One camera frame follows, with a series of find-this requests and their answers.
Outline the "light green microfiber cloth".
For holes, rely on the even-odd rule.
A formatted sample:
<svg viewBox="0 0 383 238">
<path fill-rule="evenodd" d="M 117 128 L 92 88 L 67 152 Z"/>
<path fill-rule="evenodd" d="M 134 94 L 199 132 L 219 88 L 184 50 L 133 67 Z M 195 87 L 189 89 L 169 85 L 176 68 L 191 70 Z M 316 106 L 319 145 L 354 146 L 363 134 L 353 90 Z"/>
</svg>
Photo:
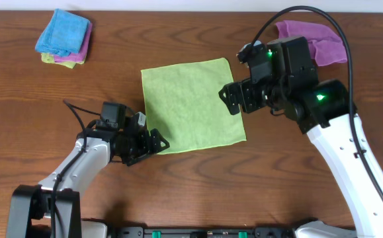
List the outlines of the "light green microfiber cloth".
<svg viewBox="0 0 383 238">
<path fill-rule="evenodd" d="M 169 142 L 164 154 L 247 139 L 241 114 L 230 114 L 218 96 L 233 81 L 227 59 L 143 69 L 141 73 L 147 127 L 158 129 Z"/>
</svg>

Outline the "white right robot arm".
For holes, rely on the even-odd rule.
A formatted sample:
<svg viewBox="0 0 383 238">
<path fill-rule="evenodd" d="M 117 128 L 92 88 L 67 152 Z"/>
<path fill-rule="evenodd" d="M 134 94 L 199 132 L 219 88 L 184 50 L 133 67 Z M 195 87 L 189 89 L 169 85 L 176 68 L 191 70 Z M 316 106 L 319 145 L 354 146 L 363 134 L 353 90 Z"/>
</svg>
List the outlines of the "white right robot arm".
<svg viewBox="0 0 383 238">
<path fill-rule="evenodd" d="M 330 168 L 349 207 L 356 237 L 383 237 L 383 171 L 342 82 L 283 83 L 246 79 L 219 92 L 231 114 L 268 106 L 297 122 Z"/>
</svg>

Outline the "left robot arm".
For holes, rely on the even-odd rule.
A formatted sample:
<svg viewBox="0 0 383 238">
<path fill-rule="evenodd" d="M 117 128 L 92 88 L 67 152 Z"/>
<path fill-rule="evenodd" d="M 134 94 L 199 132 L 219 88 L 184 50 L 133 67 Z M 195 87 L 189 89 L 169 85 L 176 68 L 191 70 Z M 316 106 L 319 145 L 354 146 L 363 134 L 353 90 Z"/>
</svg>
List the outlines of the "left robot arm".
<svg viewBox="0 0 383 238">
<path fill-rule="evenodd" d="M 156 129 L 127 134 L 87 128 L 52 174 L 35 186 L 15 189 L 6 236 L 111 237 L 105 222 L 81 218 L 81 195 L 114 157 L 132 166 L 169 146 Z"/>
</svg>

